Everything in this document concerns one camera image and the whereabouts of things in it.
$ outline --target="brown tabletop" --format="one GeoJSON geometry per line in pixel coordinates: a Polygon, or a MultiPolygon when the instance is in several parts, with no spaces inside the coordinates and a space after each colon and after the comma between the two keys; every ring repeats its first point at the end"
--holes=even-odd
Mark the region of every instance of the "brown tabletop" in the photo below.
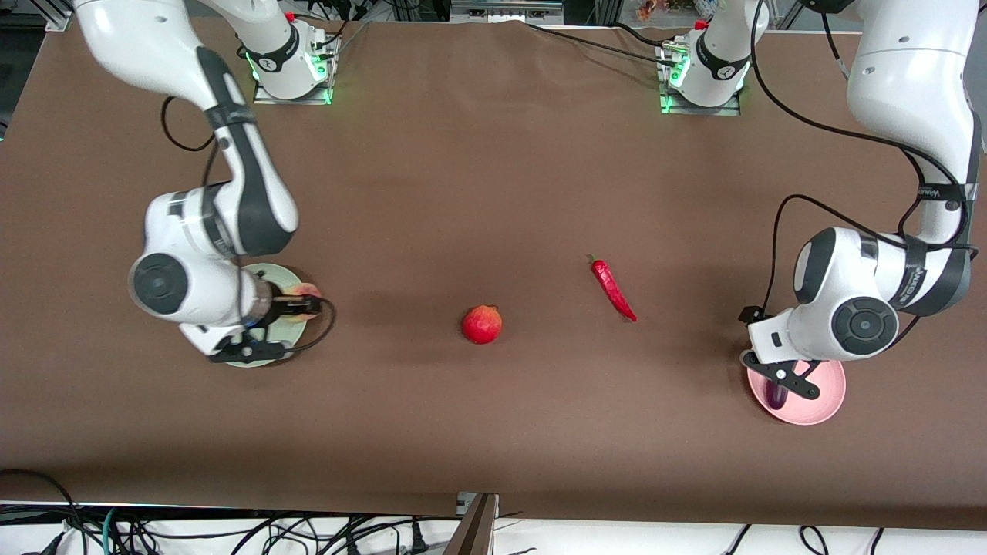
{"type": "MultiPolygon", "coordinates": [[[[195,24],[246,89],[233,33],[195,24]]],[[[858,128],[823,37],[759,51],[778,96],[858,128]]],[[[374,24],[331,106],[257,106],[301,212],[265,260],[340,321],[288,363],[239,369],[127,293],[147,203],[196,187],[205,161],[167,141],[161,101],[101,69],[78,29],[45,40],[0,145],[3,466],[82,501],[450,514],[455,492],[494,491],[530,517],[987,528],[982,277],[847,363],[821,426],[773,420],[737,362],[778,202],[801,192],[891,230],[916,189],[900,152],[812,129],[756,86],[740,118],[663,115],[653,64],[516,23],[374,24]],[[590,253],[640,322],[609,305],[590,253]],[[505,321],[485,347],[458,333],[480,303],[505,321]]],[[[173,108],[179,139],[207,135],[173,108]]],[[[774,310],[794,303],[801,243],[835,224],[786,215],[774,310]]]]}

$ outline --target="plate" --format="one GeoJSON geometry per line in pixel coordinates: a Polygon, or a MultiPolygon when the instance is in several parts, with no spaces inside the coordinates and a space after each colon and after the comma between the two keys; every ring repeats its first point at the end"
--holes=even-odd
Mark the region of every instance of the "plate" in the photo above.
{"type": "MultiPolygon", "coordinates": [[[[808,370],[808,362],[800,360],[796,363],[796,374],[802,374],[806,370],[808,370]]],[[[771,416],[797,426],[813,426],[826,422],[840,410],[843,398],[847,394],[847,376],[843,373],[843,364],[838,360],[820,362],[819,367],[809,375],[808,380],[819,387],[817,399],[805,399],[790,391],[782,408],[775,410],[768,404],[768,385],[771,381],[747,368],[747,383],[750,384],[757,402],[771,416]]]]}
{"type": "MultiPolygon", "coordinates": [[[[264,281],[270,281],[271,283],[277,285],[281,290],[285,290],[291,285],[297,285],[301,283],[302,280],[284,266],[278,266],[277,264],[269,264],[267,262],[260,262],[256,264],[250,264],[244,266],[244,270],[256,275],[259,272],[264,272],[264,281]]],[[[288,345],[294,347],[295,343],[302,337],[302,332],[305,331],[305,322],[286,322],[283,317],[274,320],[270,326],[267,328],[267,340],[268,341],[286,341],[288,345]]],[[[258,340],[264,336],[264,330],[251,330],[250,334],[257,338],[258,340]]],[[[237,334],[233,341],[239,343],[241,341],[241,334],[237,334]]],[[[256,368],[258,366],[263,366],[265,364],[270,364],[275,362],[275,360],[255,360],[253,362],[227,362],[231,366],[236,366],[238,368],[256,368]]]]}

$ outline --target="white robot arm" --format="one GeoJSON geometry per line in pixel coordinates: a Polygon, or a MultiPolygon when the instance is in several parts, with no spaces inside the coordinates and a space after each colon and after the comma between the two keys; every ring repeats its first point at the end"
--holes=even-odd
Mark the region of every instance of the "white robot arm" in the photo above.
{"type": "MultiPolygon", "coordinates": [[[[935,7],[923,0],[803,3],[824,13],[842,12],[853,3],[851,15],[863,20],[864,33],[847,89],[850,110],[877,136],[929,159],[913,157],[921,173],[916,236],[883,234],[878,240],[834,227],[802,248],[794,280],[798,306],[770,318],[758,314],[748,325],[753,354],[744,362],[770,370],[762,371],[765,375],[795,360],[873,357],[897,336],[897,312],[937,314],[959,302],[970,281],[971,250],[965,244],[979,179],[981,130],[964,94],[962,72],[977,0],[935,7]]],[[[714,18],[711,29],[716,23],[714,18]]],[[[736,31],[750,38],[749,26],[736,31]]]]}
{"type": "MultiPolygon", "coordinates": [[[[249,4],[276,8],[274,0],[249,4]]],[[[215,356],[272,304],[269,284],[231,259],[280,252],[298,226],[294,201],[229,68],[195,36],[183,0],[76,0],[75,6],[97,61],[135,87],[196,105],[230,167],[228,183],[151,202],[144,253],[130,271],[136,303],[179,323],[193,345],[215,356]]],[[[267,20],[272,35],[283,35],[283,15],[267,20]]],[[[250,29],[252,37],[263,34],[250,29]]]]}

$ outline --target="red fruit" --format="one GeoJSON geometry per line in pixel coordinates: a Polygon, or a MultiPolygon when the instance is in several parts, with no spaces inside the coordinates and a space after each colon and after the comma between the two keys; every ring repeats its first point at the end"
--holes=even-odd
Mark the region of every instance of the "red fruit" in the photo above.
{"type": "Polygon", "coordinates": [[[485,345],[500,335],[503,321],[496,306],[475,306],[463,318],[463,335],[477,345],[485,345]]]}

